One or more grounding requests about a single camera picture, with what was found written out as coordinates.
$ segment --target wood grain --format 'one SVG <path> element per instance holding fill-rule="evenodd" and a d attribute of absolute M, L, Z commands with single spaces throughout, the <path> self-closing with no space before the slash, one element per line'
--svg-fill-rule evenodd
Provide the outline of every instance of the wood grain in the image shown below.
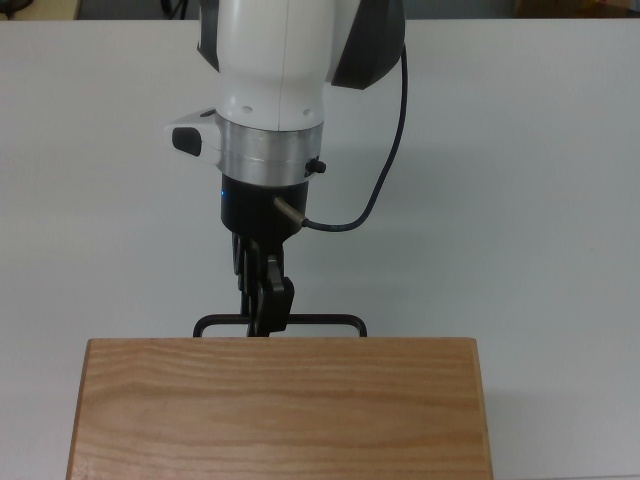
<path fill-rule="evenodd" d="M 75 20 L 80 0 L 33 0 L 24 10 L 16 12 L 12 20 Z M 7 17 L 0 15 L 0 20 Z"/>
<path fill-rule="evenodd" d="M 491 479 L 475 341 L 92 340 L 67 478 Z"/>

